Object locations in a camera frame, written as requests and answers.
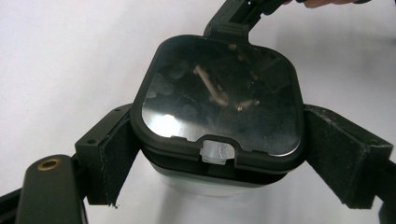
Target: human hand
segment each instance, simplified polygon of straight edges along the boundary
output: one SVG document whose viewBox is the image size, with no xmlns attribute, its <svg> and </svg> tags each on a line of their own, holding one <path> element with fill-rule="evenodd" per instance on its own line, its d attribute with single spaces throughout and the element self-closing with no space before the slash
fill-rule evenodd
<svg viewBox="0 0 396 224">
<path fill-rule="evenodd" d="M 342 5 L 342 4 L 354 3 L 356 1 L 357 0 L 306 0 L 304 4 L 306 7 L 315 8 L 315 7 L 322 7 L 328 4 Z"/>
</svg>

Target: black mount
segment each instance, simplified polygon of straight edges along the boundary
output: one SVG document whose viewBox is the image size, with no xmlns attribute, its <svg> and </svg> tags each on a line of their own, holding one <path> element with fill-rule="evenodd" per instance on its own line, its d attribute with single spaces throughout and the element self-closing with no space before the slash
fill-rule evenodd
<svg viewBox="0 0 396 224">
<path fill-rule="evenodd" d="M 205 29 L 205 36 L 248 43 L 261 14 L 272 14 L 287 0 L 227 0 Z M 54 155 L 33 163 L 22 189 L 0 198 L 0 223 L 86 223 L 82 199 L 116 204 L 140 150 L 129 122 L 132 105 L 113 109 L 76 143 L 72 158 Z M 340 115 L 306 105 L 307 161 L 349 208 L 383 202 L 382 224 L 396 222 L 396 165 L 393 145 Z"/>
</svg>

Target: container lid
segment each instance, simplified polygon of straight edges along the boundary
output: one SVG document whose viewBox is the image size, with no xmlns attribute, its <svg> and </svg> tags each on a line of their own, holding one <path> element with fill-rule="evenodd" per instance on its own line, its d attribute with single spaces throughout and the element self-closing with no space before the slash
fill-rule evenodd
<svg viewBox="0 0 396 224">
<path fill-rule="evenodd" d="M 238 150 L 284 157 L 302 141 L 295 71 L 270 49 L 171 38 L 157 51 L 138 97 L 143 129 L 161 141 L 199 142 L 208 162 L 222 164 Z"/>
</svg>

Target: white surface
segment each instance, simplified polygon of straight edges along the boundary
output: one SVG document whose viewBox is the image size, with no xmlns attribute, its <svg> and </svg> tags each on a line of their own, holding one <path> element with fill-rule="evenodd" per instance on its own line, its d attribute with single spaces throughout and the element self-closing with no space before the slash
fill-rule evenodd
<svg viewBox="0 0 396 224">
<path fill-rule="evenodd" d="M 200 35 L 222 1 L 0 1 L 0 195 L 25 169 L 74 143 L 112 108 L 131 103 L 158 45 Z M 328 107 L 396 144 L 396 10 L 392 0 L 263 18 L 251 43 L 297 70 L 307 104 Z M 165 185 L 139 155 L 119 209 L 87 206 L 91 223 L 378 223 L 349 210 L 306 163 L 278 183 L 233 197 Z"/>
</svg>

